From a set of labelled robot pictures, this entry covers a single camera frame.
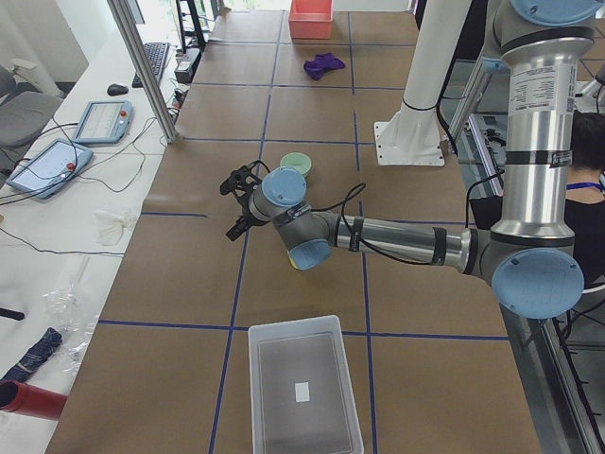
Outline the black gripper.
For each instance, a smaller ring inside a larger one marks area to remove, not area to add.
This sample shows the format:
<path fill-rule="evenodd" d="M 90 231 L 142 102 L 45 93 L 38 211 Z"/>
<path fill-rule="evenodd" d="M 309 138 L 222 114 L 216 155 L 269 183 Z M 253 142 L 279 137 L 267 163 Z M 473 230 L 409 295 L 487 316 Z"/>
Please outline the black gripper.
<path fill-rule="evenodd" d="M 241 216 L 237 219 L 234 226 L 226 233 L 228 239 L 238 239 L 251 227 L 263 225 L 263 221 L 254 215 L 250 209 L 251 196 L 253 195 L 254 190 L 262 182 L 262 179 L 253 172 L 259 164 L 260 161 L 253 161 L 233 170 L 230 176 L 223 181 L 219 187 L 221 196 L 233 194 L 242 208 Z"/>

